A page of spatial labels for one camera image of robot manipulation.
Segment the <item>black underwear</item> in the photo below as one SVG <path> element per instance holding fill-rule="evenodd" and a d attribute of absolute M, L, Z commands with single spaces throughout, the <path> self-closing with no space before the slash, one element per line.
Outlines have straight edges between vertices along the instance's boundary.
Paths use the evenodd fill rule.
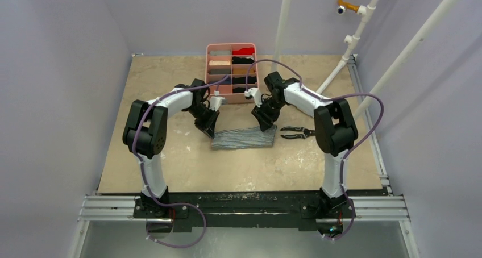
<path fill-rule="evenodd" d="M 246 90 L 247 89 L 245 87 L 233 87 L 232 92 L 234 94 L 244 94 Z"/>

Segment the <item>grey striped underwear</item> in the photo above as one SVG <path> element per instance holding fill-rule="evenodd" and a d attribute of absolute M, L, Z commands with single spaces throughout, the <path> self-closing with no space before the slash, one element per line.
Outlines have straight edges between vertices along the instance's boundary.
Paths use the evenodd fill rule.
<path fill-rule="evenodd" d="M 261 131 L 259 126 L 218 131 L 211 142 L 211 149 L 216 151 L 273 147 L 276 131 L 276 125 L 266 131 Z"/>

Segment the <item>pink divided organizer tray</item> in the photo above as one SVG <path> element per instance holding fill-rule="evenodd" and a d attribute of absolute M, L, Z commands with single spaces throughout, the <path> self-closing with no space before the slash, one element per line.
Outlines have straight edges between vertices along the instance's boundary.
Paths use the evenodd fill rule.
<path fill-rule="evenodd" d="M 208 52 L 209 51 L 217 51 L 217 50 L 233 50 L 233 49 L 240 49 L 240 48 L 245 48 L 245 47 L 254 47 L 255 48 L 255 53 L 252 55 L 232 55 L 232 56 L 209 56 Z M 205 82 L 206 81 L 206 76 L 208 75 L 208 71 L 210 69 L 220 69 L 220 68 L 228 68 L 231 69 L 231 79 L 233 77 L 245 77 L 247 78 L 248 76 L 255 76 L 257 77 L 257 83 L 256 84 L 240 84 L 240 85 L 214 85 L 211 89 L 212 90 L 218 90 L 220 92 L 220 95 L 227 98 L 228 102 L 231 104 L 234 103 L 252 103 L 253 100 L 251 99 L 245 99 L 244 94 L 234 94 L 232 92 L 233 87 L 245 87 L 246 89 L 249 88 L 258 88 L 260 86 L 260 80 L 258 76 L 258 69 L 257 65 L 255 63 L 253 64 L 242 64 L 242 65 L 232 65 L 231 66 L 209 66 L 209 61 L 210 60 L 229 60 L 231 61 L 233 56 L 239 56 L 239 57 L 248 57 L 248 58 L 253 58 L 255 61 L 257 60 L 257 52 L 256 52 L 256 47 L 253 43 L 224 43 L 224 44 L 209 44 L 206 47 L 206 66 L 205 66 Z M 255 68 L 256 74 L 232 74 L 232 69 L 233 68 Z"/>

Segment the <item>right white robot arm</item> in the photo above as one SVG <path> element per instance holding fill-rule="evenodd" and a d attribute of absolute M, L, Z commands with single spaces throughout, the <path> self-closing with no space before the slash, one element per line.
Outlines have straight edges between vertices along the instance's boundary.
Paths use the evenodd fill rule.
<path fill-rule="evenodd" d="M 273 127 L 284 106 L 295 106 L 313 118 L 314 136 L 325 154 L 319 209 L 325 216 L 335 215 L 347 201 L 343 185 L 346 176 L 343 157 L 354 147 L 358 138 L 358 129 L 348 102 L 315 94 L 295 78 L 282 79 L 278 72 L 267 75 L 264 82 L 270 92 L 268 98 L 264 98 L 258 88 L 249 88 L 244 92 L 244 96 L 255 103 L 251 113 L 261 131 Z"/>

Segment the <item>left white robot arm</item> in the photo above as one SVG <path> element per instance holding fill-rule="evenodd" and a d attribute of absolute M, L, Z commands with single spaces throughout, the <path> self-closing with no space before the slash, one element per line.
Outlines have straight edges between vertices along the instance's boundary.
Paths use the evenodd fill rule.
<path fill-rule="evenodd" d="M 191 85 L 179 84 L 161 97 L 150 101 L 135 100 L 131 105 L 122 141 L 139 164 L 142 194 L 151 198 L 147 210 L 154 217 L 161 218 L 169 212 L 169 202 L 165 199 L 168 188 L 160 156 L 167 142 L 168 119 L 179 112 L 188 112 L 194 118 L 195 127 L 213 139 L 219 108 L 225 98 L 210 87 L 195 79 Z"/>

